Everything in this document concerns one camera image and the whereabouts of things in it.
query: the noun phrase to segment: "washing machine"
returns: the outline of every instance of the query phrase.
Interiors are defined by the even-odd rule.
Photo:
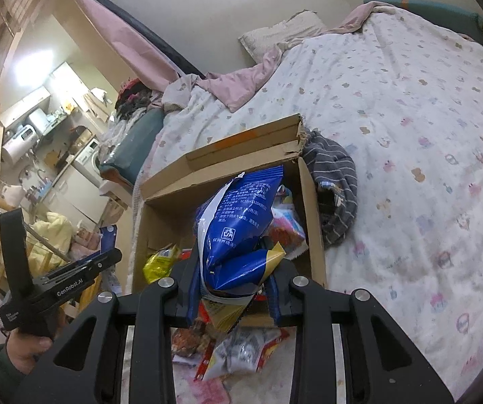
[[[73,167],[99,188],[103,179],[99,174],[99,141],[92,138],[75,157]]]

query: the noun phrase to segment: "metal screw cap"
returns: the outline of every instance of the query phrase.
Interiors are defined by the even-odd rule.
[[[355,296],[358,301],[369,301],[369,299],[371,298],[370,293],[363,289],[356,290]]]
[[[159,287],[166,289],[167,287],[172,287],[174,285],[174,280],[170,276],[167,276],[161,278],[157,284],[159,284]]]
[[[110,291],[102,291],[100,294],[98,294],[98,301],[101,302],[102,304],[106,304],[107,302],[110,302],[112,298],[113,296]]]
[[[292,282],[298,287],[305,287],[309,283],[309,280],[302,275],[297,275],[292,278]]]

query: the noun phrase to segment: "green sleeve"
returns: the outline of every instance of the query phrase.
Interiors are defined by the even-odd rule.
[[[0,345],[0,399],[9,402],[24,374],[10,362],[5,344]]]

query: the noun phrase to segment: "ceiling light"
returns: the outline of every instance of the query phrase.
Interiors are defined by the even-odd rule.
[[[47,79],[51,69],[52,50],[31,54],[15,65],[17,82],[21,86],[37,88]]]

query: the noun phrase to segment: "cardboard box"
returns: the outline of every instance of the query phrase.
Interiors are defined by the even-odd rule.
[[[133,292],[146,286],[142,267],[151,253],[173,242],[193,246],[192,228],[199,205],[240,172],[280,164],[284,166],[282,184],[292,191],[309,244],[308,252],[294,263],[301,274],[326,287],[316,190],[301,157],[304,142],[301,117],[292,115],[190,152],[144,182],[140,190],[146,205],[138,227]],[[261,304],[253,303],[241,323],[270,326],[271,318]]]

